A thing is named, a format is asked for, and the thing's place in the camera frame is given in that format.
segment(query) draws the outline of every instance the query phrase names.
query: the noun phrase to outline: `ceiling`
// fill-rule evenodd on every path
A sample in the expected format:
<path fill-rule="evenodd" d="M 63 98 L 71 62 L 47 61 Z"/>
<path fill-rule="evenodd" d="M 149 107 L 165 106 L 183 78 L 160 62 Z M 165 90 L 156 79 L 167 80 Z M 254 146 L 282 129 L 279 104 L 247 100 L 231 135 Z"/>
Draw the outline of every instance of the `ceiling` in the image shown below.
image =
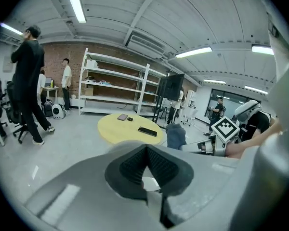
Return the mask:
<path fill-rule="evenodd" d="M 185 72 L 188 79 L 224 80 L 205 84 L 248 95 L 251 86 L 269 90 L 276 80 L 271 55 L 251 52 L 251 44 L 269 45 L 267 16 L 260 0 L 81 0 L 86 23 L 79 23 L 69 0 L 22 0 L 8 25 L 24 30 L 37 24 L 40 42 L 90 41 L 127 48 Z M 131 35 L 141 35 L 162 52 L 133 48 Z M 0 40 L 17 44 L 3 29 Z M 209 45 L 213 52 L 175 58 L 174 54 Z"/>

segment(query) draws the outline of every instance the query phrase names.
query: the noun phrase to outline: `concrete floor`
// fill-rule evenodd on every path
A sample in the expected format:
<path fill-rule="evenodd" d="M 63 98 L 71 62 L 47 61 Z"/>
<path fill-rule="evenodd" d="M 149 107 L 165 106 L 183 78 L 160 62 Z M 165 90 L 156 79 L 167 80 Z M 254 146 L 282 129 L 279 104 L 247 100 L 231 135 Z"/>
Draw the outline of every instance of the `concrete floor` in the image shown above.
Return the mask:
<path fill-rule="evenodd" d="M 56 131 L 49 134 L 39 126 L 45 141 L 43 146 L 33 145 L 29 133 L 23 139 L 23 144 L 19 144 L 11 134 L 13 124 L 9 124 L 6 128 L 6 144 L 4 147 L 0 145 L 2 186 L 24 203 L 39 187 L 73 164 L 107 153 L 112 145 L 104 141 L 97 131 L 97 123 L 102 117 L 88 113 L 79 116 L 78 110 L 72 110 L 63 120 L 50 118 Z M 160 125 L 163 123 L 163 119 L 158 121 Z M 186 130 L 188 144 L 207 138 L 203 133 L 208 131 L 208 127 L 202 122 L 194 121 L 194 126 L 182 126 Z M 160 144 L 167 146 L 165 130 L 163 133 Z"/>

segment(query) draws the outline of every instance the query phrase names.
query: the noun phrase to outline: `black phone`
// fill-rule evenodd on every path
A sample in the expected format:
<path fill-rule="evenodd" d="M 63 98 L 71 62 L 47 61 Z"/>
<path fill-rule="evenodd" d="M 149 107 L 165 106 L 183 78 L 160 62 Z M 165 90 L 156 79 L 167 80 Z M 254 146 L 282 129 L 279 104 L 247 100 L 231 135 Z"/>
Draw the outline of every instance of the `black phone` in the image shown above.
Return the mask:
<path fill-rule="evenodd" d="M 153 130 L 150 130 L 150 129 L 147 129 L 147 128 L 143 128 L 143 127 L 138 128 L 138 131 L 142 132 L 142 133 L 146 133 L 148 135 L 152 135 L 154 137 L 156 137 L 157 134 L 158 134 L 157 132 L 155 132 Z"/>

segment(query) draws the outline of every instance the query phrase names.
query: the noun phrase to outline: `brick wall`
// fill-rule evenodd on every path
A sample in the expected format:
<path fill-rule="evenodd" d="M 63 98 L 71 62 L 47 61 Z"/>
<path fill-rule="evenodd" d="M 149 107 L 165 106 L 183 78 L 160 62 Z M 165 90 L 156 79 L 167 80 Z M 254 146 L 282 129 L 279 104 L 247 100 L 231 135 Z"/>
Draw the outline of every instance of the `brick wall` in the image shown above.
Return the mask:
<path fill-rule="evenodd" d="M 70 60 L 69 66 L 72 70 L 72 84 L 70 87 L 70 94 L 75 94 L 76 98 L 78 98 L 78 89 L 79 89 L 79 76 L 80 76 L 80 70 L 81 70 L 81 64 L 83 60 L 83 55 L 86 50 L 86 48 L 89 48 L 89 52 L 109 55 L 118 57 L 121 59 L 125 59 L 127 61 L 131 61 L 134 63 L 138 63 L 141 65 L 146 66 L 146 64 L 150 64 L 150 68 L 155 69 L 159 72 L 166 73 L 168 70 L 164 66 L 150 61 L 142 56 L 139 56 L 137 54 L 134 54 L 132 52 L 118 49 L 111 46 L 106 46 L 102 44 L 95 44 L 95 43 L 51 43 L 51 44 L 45 44 L 44 50 L 45 50 L 45 74 L 47 77 L 51 77 L 54 80 L 54 84 L 56 86 L 59 86 L 59 93 L 58 96 L 62 97 L 62 89 L 61 89 L 61 79 L 62 74 L 64 71 L 64 67 L 61 65 L 61 62 L 64 58 L 68 58 Z M 130 75 L 138 75 L 138 71 L 135 71 L 133 69 L 127 69 L 124 67 L 116 66 L 113 64 L 106 64 L 106 63 L 99 63 L 100 68 L 109 69 L 113 71 L 123 72 Z M 101 74 L 93 74 L 94 78 L 96 80 L 105 80 L 109 81 L 112 84 L 123 86 L 127 88 L 135 88 L 137 82 L 123 79 L 119 77 L 114 76 L 107 76 L 107 75 L 101 75 Z M 156 78 L 154 76 L 149 76 L 149 80 L 156 81 Z M 154 91 L 156 87 L 147 85 L 146 90 Z M 189 89 L 196 91 L 197 87 L 192 84 L 188 80 L 184 80 L 183 88 L 185 90 L 185 94 L 187 95 L 187 91 Z M 134 92 L 126 91 L 126 90 L 118 90 L 115 88 L 107 88 L 107 87 L 96 87 L 94 86 L 94 94 L 95 95 L 103 95 L 103 96 L 112 96 L 112 97 L 122 97 L 122 98 L 128 98 L 128 99 L 134 99 Z M 145 95 L 144 100 L 145 101 L 152 101 L 153 96 Z"/>

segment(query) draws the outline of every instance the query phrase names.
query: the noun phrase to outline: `fluorescent ceiling light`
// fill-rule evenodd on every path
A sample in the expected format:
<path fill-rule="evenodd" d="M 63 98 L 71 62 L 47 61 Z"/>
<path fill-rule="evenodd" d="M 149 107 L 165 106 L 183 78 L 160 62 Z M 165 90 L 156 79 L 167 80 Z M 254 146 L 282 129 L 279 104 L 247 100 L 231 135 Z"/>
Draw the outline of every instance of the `fluorescent ceiling light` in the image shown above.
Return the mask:
<path fill-rule="evenodd" d="M 252 52 L 274 55 L 272 48 L 265 46 L 252 46 Z"/>
<path fill-rule="evenodd" d="M 80 0 L 70 0 L 70 1 L 71 1 L 72 7 L 73 7 L 73 10 L 75 12 L 78 22 L 86 23 L 86 18 L 82 10 Z"/>
<path fill-rule="evenodd" d="M 4 27 L 4 28 L 6 28 L 6 29 L 8 29 L 8 30 L 10 30 L 10 31 L 12 31 L 12 32 L 14 32 L 14 33 L 17 33 L 17 34 L 19 34 L 19 35 L 22 35 L 22 34 L 23 34 L 22 32 L 14 29 L 14 28 L 12 28 L 12 27 L 4 24 L 4 23 L 0 23 L 0 26 L 1 26 L 1 27 Z"/>
<path fill-rule="evenodd" d="M 204 79 L 203 81 L 205 81 L 205 82 L 212 82 L 212 83 L 226 84 L 225 81 L 221 81 L 221 80 Z"/>
<path fill-rule="evenodd" d="M 206 48 L 201 48 L 201 49 L 197 49 L 193 51 L 180 53 L 180 54 L 175 55 L 175 57 L 182 58 L 182 57 L 187 57 L 187 56 L 192 56 L 192 55 L 197 55 L 197 54 L 207 53 L 207 52 L 212 52 L 211 47 L 206 47 Z"/>
<path fill-rule="evenodd" d="M 264 94 L 268 94 L 266 91 L 264 91 L 264 90 L 259 90 L 259 89 L 256 89 L 256 88 L 254 88 L 254 87 L 245 86 L 245 89 L 254 90 L 254 91 L 257 91 L 257 92 L 261 92 L 261 93 L 264 93 Z"/>

